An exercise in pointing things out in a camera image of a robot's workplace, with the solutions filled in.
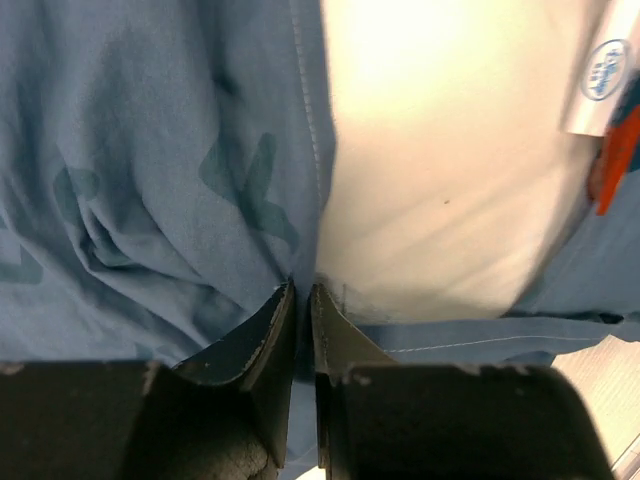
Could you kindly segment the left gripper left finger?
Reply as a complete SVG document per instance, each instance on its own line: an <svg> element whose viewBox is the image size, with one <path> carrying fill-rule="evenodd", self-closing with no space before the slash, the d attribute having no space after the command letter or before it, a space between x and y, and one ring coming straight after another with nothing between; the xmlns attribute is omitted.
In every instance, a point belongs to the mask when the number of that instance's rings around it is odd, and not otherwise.
<svg viewBox="0 0 640 480"><path fill-rule="evenodd" d="M279 286L240 326L174 371L222 395L213 412L248 425L275 466L284 466L295 355L295 288Z"/></svg>

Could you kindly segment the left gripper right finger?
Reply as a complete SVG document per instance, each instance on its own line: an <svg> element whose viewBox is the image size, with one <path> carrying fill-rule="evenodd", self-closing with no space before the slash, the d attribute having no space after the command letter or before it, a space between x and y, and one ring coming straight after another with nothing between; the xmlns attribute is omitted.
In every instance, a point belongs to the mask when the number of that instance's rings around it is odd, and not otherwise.
<svg viewBox="0 0 640 480"><path fill-rule="evenodd" d="M394 365L389 355L352 324L338 309L322 284L310 297L315 398L317 409L318 466L323 470L354 470L357 450L353 446L350 379L355 367Z"/></svg>

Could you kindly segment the blue letter-print pillowcase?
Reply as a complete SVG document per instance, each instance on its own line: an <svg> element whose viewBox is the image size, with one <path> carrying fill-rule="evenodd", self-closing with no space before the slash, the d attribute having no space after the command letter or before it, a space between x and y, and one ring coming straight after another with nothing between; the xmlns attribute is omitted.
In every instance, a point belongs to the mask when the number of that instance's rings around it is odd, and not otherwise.
<svg viewBox="0 0 640 480"><path fill-rule="evenodd" d="M325 1L1 5L1 358L175 366L292 281L404 363L547 363L639 338L639 5L599 27L561 122L596 150L568 236L497 317L410 320L318 269L337 154Z"/></svg>

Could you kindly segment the white pillow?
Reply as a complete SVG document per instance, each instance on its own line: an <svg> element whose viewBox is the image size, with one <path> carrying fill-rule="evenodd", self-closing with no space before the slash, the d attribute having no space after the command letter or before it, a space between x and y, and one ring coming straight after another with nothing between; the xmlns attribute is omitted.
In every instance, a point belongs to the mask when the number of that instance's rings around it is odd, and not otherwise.
<svg viewBox="0 0 640 480"><path fill-rule="evenodd" d="M603 1L325 1L337 154L318 269L410 320L497 317L569 233L561 122Z"/></svg>

